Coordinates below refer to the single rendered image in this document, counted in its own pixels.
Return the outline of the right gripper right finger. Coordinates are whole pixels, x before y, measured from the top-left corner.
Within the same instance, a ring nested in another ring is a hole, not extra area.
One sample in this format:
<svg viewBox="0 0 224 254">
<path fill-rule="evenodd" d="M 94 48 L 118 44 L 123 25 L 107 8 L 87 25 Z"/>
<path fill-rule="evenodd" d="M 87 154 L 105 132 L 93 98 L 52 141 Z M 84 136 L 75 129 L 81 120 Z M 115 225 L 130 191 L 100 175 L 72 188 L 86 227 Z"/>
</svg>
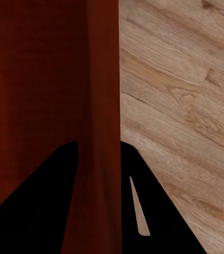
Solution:
<svg viewBox="0 0 224 254">
<path fill-rule="evenodd" d="M 122 254 L 207 254 L 138 150 L 121 141 L 120 158 Z M 130 176 L 151 236 L 138 232 Z"/>
</svg>

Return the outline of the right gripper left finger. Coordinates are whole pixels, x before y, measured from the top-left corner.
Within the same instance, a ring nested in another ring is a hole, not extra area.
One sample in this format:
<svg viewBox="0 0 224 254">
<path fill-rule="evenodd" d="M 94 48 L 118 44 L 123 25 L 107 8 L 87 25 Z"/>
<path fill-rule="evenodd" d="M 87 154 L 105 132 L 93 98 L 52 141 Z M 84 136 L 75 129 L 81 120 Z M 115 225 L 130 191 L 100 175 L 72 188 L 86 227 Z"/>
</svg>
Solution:
<svg viewBox="0 0 224 254">
<path fill-rule="evenodd" d="M 78 163 L 63 144 L 0 205 L 0 254 L 61 254 Z"/>
</svg>

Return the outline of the storage box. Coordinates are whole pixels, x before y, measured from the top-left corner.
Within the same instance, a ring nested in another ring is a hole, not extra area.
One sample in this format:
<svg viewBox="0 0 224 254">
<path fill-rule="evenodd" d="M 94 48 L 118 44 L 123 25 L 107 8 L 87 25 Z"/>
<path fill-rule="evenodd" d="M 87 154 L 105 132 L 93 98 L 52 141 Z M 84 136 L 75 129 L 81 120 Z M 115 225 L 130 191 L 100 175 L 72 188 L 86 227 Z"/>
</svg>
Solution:
<svg viewBox="0 0 224 254">
<path fill-rule="evenodd" d="M 0 205 L 72 141 L 61 254 L 122 254 L 118 0 L 0 0 Z"/>
</svg>

